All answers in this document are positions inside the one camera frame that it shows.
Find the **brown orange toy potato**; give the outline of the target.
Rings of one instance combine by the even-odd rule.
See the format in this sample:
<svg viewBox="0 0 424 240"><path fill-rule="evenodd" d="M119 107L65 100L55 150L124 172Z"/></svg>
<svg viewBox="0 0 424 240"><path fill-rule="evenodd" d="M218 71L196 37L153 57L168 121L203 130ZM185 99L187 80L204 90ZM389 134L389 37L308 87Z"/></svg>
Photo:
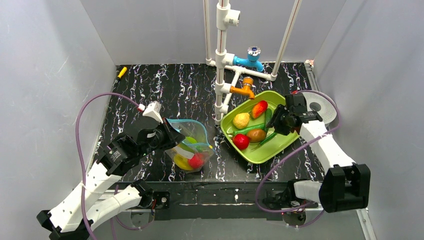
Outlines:
<svg viewBox="0 0 424 240"><path fill-rule="evenodd" d="M255 128L250 130L246 136L250 143L259 143L267 137L267 133L261 128Z"/></svg>

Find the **clear zip top bag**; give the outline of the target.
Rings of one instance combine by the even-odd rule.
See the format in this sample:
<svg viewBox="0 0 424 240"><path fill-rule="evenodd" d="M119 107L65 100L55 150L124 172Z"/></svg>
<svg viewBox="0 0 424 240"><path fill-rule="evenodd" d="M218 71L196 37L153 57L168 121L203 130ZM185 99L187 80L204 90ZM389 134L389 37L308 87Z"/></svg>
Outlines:
<svg viewBox="0 0 424 240"><path fill-rule="evenodd" d="M200 171L215 154L208 141L205 126L194 119L168 118L167 121L174 130L183 135L183 140L165 153L181 170L187 173Z"/></svg>

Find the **green toy bean pod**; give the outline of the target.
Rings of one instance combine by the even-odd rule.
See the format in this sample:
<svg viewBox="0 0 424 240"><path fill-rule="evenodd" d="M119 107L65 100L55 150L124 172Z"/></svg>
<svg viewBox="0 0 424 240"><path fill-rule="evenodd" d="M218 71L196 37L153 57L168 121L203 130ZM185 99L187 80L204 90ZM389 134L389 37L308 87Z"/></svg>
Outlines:
<svg viewBox="0 0 424 240"><path fill-rule="evenodd" d="M188 147L193 149L210 149L211 146L208 143L197 142L197 143L187 143Z"/></svg>

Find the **red toy strawberry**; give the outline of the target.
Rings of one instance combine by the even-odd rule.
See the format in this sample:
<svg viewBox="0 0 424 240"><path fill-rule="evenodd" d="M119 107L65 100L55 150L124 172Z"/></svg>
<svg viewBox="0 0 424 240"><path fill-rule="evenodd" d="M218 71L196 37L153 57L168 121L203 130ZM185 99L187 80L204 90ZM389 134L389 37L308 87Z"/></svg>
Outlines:
<svg viewBox="0 0 424 240"><path fill-rule="evenodd" d="M188 165L193 169L201 168L204 163L204 156L201 153L195 153L194 156L187 160Z"/></svg>

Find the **red toy apple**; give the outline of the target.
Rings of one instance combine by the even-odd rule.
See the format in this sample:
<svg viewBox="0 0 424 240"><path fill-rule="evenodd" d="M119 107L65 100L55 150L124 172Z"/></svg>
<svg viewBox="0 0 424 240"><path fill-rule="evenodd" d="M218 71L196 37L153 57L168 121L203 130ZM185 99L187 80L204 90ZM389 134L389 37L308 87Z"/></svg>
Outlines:
<svg viewBox="0 0 424 240"><path fill-rule="evenodd" d="M250 139L248 136L238 133L232 138L232 142L239 150L242 151L249 146Z"/></svg>

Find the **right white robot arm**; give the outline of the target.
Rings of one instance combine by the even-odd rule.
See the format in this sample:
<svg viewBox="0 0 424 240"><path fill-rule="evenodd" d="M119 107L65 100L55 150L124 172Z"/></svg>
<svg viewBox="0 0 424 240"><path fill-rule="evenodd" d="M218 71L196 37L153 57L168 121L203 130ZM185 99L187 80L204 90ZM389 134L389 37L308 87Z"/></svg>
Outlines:
<svg viewBox="0 0 424 240"><path fill-rule="evenodd" d="M323 181L295 179L275 197L290 204L293 201L315 202L328 213L365 209L369 203L371 171L366 164L357 164L333 138L328 121L308 103L312 91L285 96L278 105L268 127L281 135L298 133L318 158L325 176Z"/></svg>

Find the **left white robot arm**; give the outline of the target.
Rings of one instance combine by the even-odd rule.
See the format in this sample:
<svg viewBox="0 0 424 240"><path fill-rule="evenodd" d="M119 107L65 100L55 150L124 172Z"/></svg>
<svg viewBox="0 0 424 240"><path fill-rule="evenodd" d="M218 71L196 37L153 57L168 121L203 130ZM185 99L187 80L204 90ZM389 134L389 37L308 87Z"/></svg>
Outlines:
<svg viewBox="0 0 424 240"><path fill-rule="evenodd" d="M51 240L86 240L90 232L124 210L149 208L155 201L154 190L143 180L136 180L122 191L99 201L99 198L141 159L153 151L166 151L184 140L170 122L160 116L161 104L140 105L141 121L146 128L132 134L120 133L106 147L102 156L83 175L82 181L56 207L42 210L40 225L50 231Z"/></svg>

